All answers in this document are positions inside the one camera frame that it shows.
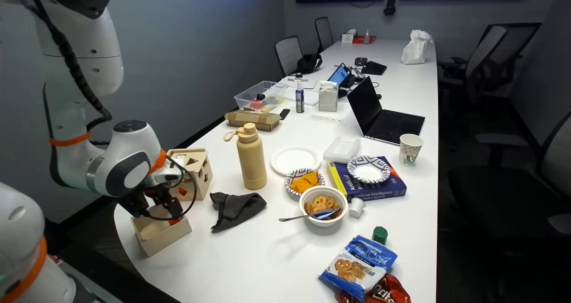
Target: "blue book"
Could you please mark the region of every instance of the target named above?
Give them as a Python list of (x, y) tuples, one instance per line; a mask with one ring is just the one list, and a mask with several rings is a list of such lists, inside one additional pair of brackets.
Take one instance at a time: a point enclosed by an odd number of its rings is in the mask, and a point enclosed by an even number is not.
[(406, 194), (406, 185), (396, 171), (394, 171), (391, 163), (389, 163), (385, 157), (377, 158), (382, 159), (391, 168), (391, 177), (382, 183), (361, 183), (361, 181), (358, 181), (349, 174), (346, 164), (337, 162), (328, 163), (327, 171), (329, 172), (331, 181), (334, 183), (334, 186), (347, 197), (349, 202), (351, 202), (353, 197), (369, 201), (374, 199), (389, 199)]

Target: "black bag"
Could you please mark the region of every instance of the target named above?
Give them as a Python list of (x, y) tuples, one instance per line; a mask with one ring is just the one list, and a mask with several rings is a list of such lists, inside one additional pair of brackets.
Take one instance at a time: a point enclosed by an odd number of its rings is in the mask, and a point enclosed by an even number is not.
[(294, 73), (301, 73), (302, 75), (308, 75), (313, 73), (318, 69), (318, 67), (323, 63), (323, 59), (319, 54), (304, 54), (298, 61), (298, 68)]

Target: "beige water bottle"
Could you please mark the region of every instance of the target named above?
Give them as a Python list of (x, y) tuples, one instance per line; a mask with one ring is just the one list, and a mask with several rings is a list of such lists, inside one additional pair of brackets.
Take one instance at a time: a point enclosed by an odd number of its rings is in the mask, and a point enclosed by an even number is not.
[(238, 135), (238, 156), (242, 167), (242, 179), (247, 189), (260, 189), (268, 181), (265, 173), (264, 151), (261, 139), (257, 134), (256, 125), (249, 122), (234, 132), (227, 133), (224, 141), (232, 140)]

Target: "dark gray napkin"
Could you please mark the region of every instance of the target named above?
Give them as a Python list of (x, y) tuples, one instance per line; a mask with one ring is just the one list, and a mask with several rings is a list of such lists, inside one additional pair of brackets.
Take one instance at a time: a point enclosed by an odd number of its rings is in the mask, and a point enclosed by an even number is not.
[(221, 232), (241, 224), (261, 212), (266, 205), (258, 193), (240, 196), (211, 193), (210, 198), (218, 210), (218, 222), (212, 226), (212, 232)]

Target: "metal spoon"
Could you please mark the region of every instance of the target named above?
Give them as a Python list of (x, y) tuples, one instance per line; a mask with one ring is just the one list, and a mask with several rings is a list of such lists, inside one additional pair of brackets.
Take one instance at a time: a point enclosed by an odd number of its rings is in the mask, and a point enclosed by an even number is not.
[(324, 209), (324, 210), (318, 210), (312, 214), (308, 214), (308, 215), (301, 215), (301, 216), (296, 216), (296, 217), (290, 217), (290, 218), (280, 218), (279, 221), (280, 222), (288, 222), (288, 221), (292, 221), (292, 220), (297, 220), (298, 218), (303, 218), (303, 217), (313, 217), (316, 218), (318, 220), (322, 220), (324, 218), (330, 217), (332, 214), (334, 214), (335, 212), (337, 212), (337, 210), (341, 209), (340, 206), (334, 207), (334, 208), (328, 208), (328, 209)]

